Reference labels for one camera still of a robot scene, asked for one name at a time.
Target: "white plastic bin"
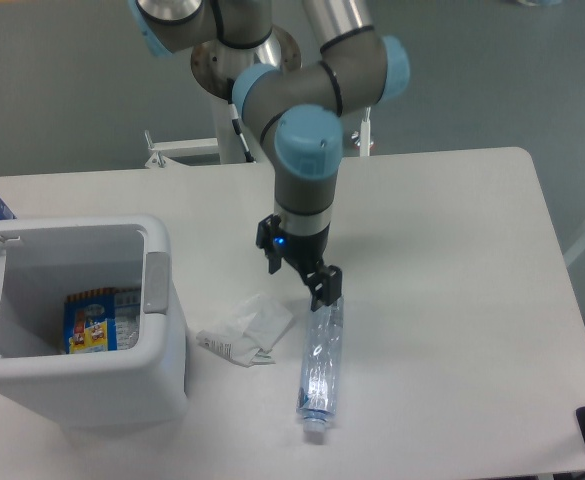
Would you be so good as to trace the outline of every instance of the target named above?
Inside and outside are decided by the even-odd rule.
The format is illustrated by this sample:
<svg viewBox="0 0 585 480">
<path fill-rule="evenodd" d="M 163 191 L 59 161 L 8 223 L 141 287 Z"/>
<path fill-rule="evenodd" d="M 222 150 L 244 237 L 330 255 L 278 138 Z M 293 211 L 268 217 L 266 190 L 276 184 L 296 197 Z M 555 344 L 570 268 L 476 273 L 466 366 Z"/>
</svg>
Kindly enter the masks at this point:
<svg viewBox="0 0 585 480">
<path fill-rule="evenodd" d="M 141 287 L 129 350 L 65 355 L 64 301 Z M 186 325 L 165 226 L 151 216 L 0 222 L 0 394 L 65 426 L 160 421 L 185 411 Z"/>
</svg>

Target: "white tissue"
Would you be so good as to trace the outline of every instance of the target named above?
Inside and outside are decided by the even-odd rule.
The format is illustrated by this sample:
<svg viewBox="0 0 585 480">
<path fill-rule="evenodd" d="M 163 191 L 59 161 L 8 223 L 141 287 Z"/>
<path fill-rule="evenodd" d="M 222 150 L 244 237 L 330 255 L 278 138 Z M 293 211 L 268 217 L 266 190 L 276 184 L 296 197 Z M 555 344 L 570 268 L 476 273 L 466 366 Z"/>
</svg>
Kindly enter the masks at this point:
<svg viewBox="0 0 585 480">
<path fill-rule="evenodd" d="M 204 348 L 245 367 L 274 363 L 270 351 L 292 320 L 275 299 L 259 293 L 239 303 L 229 317 L 196 339 Z"/>
</svg>

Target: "light blue joint cap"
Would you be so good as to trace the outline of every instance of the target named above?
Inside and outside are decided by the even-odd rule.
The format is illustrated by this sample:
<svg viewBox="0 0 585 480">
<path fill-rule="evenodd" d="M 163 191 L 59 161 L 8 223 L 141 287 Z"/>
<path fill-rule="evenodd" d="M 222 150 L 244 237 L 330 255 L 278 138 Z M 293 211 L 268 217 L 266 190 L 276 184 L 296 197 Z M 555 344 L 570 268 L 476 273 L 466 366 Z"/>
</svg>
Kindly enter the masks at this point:
<svg viewBox="0 0 585 480">
<path fill-rule="evenodd" d="M 245 99 L 248 98 L 250 90 L 254 84 L 266 73 L 278 71 L 276 67 L 267 63 L 257 63 L 252 65 L 250 68 L 243 70 L 241 75 L 234 82 L 232 87 L 232 102 L 236 106 L 236 111 L 239 112 L 241 118 L 243 118 L 243 105 Z"/>
<path fill-rule="evenodd" d="M 388 56 L 388 72 L 380 102 L 398 97 L 410 82 L 410 60 L 399 39 L 387 36 L 383 37 L 383 43 Z"/>
<path fill-rule="evenodd" d="M 128 7 L 130 7 L 132 16 L 134 17 L 136 24 L 139 26 L 139 30 L 141 30 L 141 35 L 143 35 L 145 44 L 148 46 L 150 53 L 155 57 L 171 57 L 172 52 L 165 48 L 165 45 L 156 38 L 152 29 L 150 29 L 148 24 L 145 23 L 145 18 L 143 18 L 143 14 L 139 11 L 136 0 L 128 0 Z"/>
<path fill-rule="evenodd" d="M 299 105 L 285 112 L 274 136 L 281 164 L 299 178 L 325 180 L 343 158 L 343 127 L 337 116 L 318 105 Z"/>
</svg>

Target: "gray floor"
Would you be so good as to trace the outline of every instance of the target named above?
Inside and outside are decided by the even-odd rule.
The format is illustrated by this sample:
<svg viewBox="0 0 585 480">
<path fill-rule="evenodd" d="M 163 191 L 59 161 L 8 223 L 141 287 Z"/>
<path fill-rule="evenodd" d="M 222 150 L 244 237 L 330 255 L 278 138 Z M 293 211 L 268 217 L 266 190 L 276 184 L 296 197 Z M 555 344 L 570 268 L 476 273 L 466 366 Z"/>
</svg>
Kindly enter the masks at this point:
<svg viewBox="0 0 585 480">
<path fill-rule="evenodd" d="M 0 4 L 0 175 L 140 168 L 146 128 L 157 141 L 213 135 L 189 55 L 152 58 L 125 3 Z M 368 3 L 413 68 L 406 94 L 373 110 L 376 153 L 523 147 L 565 242 L 585 217 L 585 0 Z M 315 61 L 300 1 L 274 5 Z M 585 257 L 571 275 L 585 316 Z"/>
</svg>

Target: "snack package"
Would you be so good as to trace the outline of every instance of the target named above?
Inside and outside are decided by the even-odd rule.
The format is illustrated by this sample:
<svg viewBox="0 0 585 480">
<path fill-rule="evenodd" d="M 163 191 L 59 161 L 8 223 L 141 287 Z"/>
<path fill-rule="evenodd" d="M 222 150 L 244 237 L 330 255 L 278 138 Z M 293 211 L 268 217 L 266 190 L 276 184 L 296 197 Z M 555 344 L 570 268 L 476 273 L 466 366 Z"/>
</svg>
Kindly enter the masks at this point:
<svg viewBox="0 0 585 480">
<path fill-rule="evenodd" d="M 127 350 L 139 338 L 140 288 L 99 288 L 65 301 L 65 353 Z"/>
</svg>

